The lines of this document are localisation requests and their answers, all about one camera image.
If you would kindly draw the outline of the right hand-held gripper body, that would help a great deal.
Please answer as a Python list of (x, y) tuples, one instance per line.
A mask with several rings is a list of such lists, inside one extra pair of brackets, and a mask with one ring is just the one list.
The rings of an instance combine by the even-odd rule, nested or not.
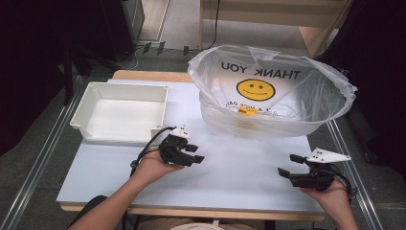
[(339, 177), (351, 191), (350, 182), (340, 173), (338, 169), (334, 169), (336, 162), (350, 161), (351, 157), (326, 149), (316, 148), (310, 156), (303, 156), (310, 163), (308, 173), (292, 173), (291, 183), (294, 187), (315, 189), (324, 191), (332, 181)]

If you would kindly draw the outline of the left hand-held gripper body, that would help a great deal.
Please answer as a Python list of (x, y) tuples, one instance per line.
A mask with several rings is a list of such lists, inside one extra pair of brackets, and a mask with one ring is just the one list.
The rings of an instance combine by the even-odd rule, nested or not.
[(191, 157), (184, 152), (191, 138), (184, 126), (176, 127), (159, 145), (162, 160), (167, 164), (190, 166)]

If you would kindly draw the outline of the white plastic bag smiley print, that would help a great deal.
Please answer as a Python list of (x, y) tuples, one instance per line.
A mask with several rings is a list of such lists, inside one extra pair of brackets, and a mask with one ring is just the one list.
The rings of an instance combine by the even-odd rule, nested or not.
[[(357, 88), (309, 57), (223, 45), (189, 61), (204, 122), (216, 134), (295, 137), (346, 114)], [(245, 116), (240, 106), (259, 113)]]

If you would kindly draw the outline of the yellow drink carton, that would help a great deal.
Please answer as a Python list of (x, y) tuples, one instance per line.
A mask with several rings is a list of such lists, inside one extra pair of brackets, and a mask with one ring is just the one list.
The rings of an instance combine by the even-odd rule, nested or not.
[(247, 107), (247, 106), (242, 105), (242, 106), (240, 106), (238, 108), (238, 113), (242, 114), (242, 115), (245, 115), (245, 116), (251, 116), (251, 115), (254, 115), (254, 114), (258, 114), (259, 111), (256, 108)]

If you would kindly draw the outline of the person's left hand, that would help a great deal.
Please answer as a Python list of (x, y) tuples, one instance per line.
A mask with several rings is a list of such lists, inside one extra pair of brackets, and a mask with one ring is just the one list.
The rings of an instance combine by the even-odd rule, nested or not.
[(134, 173), (135, 178), (147, 186), (162, 178), (163, 176), (182, 170), (183, 166), (165, 163), (159, 150), (148, 152), (141, 160), (140, 165)]

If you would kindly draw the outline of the person's right hand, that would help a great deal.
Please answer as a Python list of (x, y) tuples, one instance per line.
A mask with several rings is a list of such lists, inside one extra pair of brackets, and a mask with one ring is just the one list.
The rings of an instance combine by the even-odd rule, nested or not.
[(350, 211), (347, 189), (337, 180), (334, 180), (322, 192), (309, 188), (301, 188), (300, 191), (315, 199), (329, 216), (344, 214)]

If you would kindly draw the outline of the white plastic tray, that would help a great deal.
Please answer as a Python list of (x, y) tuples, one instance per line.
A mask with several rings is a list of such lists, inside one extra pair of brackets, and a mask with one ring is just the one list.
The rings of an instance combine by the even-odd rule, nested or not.
[(146, 143), (164, 125), (164, 85), (90, 82), (70, 126), (87, 141)]

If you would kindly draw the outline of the person's beige trousers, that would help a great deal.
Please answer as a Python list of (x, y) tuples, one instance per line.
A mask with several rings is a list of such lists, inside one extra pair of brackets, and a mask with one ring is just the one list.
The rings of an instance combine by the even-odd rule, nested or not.
[(265, 230), (263, 220), (141, 216), (137, 230)]

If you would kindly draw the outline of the dark curtain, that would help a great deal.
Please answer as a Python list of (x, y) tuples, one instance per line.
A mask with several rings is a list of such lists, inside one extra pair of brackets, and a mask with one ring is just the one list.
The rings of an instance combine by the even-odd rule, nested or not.
[(349, 118), (367, 159), (406, 180), (406, 0), (353, 0), (318, 59), (358, 88)]
[(120, 0), (0, 0), (0, 156), (14, 148), (61, 90), (73, 96), (72, 75), (88, 73), (87, 57), (108, 58), (105, 13)]

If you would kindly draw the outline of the black metal stand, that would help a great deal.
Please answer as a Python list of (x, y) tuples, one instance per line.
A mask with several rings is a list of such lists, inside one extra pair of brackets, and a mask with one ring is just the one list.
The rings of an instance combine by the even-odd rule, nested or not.
[(87, 65), (88, 62), (81, 56), (88, 56), (92, 59), (95, 59), (97, 62), (101, 63), (105, 67), (109, 68), (112, 71), (117, 70), (117, 66), (110, 62), (108, 59), (105, 59), (96, 53), (92, 52), (89, 49), (79, 46), (78, 44), (68, 44), (65, 46), (64, 50), (64, 64), (63, 64), (63, 76), (64, 76), (64, 88), (65, 88), (65, 99), (64, 105), (67, 105), (72, 101), (74, 96), (74, 87), (73, 87), (73, 65), (76, 62), (79, 62), (79, 70), (89, 74), (91, 68), (84, 68), (84, 65)]

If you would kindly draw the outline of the wooden shelf unit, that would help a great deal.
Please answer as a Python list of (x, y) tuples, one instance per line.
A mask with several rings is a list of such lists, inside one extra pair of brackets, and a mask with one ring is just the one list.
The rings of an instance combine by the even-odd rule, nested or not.
[(331, 33), (345, 21), (354, 0), (199, 0), (199, 47), (203, 20), (298, 26), (308, 54), (315, 58)]

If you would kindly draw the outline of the black cabinet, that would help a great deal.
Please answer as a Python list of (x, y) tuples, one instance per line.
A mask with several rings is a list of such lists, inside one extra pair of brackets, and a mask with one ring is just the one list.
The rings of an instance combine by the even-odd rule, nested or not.
[(135, 51), (145, 14), (142, 0), (101, 0), (112, 59), (121, 61)]

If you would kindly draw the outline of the metal floor rail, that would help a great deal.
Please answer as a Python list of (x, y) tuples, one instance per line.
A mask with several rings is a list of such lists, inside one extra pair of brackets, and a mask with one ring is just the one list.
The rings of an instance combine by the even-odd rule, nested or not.
[[(344, 137), (335, 120), (327, 122), (327, 127), (332, 137), (332, 140), (339, 153), (343, 153), (346, 156), (350, 156), (350, 151), (345, 143)], [(354, 197), (358, 204), (364, 220), (368, 225), (369, 230), (384, 230), (376, 213), (375, 206), (372, 199), (360, 177), (358, 170), (352, 160), (344, 162), (344, 169), (349, 177), (351, 184), (357, 189), (357, 195)]]
[(61, 108), (59, 115), (47, 136), (47, 139), (45, 140), (38, 156), (34, 161), (34, 164), (32, 165), (22, 186), (18, 189), (16, 196), (12, 201), (11, 208), (7, 212), (3, 222), (0, 224), (0, 230), (15, 230), (30, 202), (40, 177), (45, 171), (63, 129), (72, 116), (74, 108), (79, 103), (79, 93), (86, 85), (86, 77), (81, 75), (75, 77), (73, 86), (76, 89), (76, 92), (74, 93), (71, 101)]

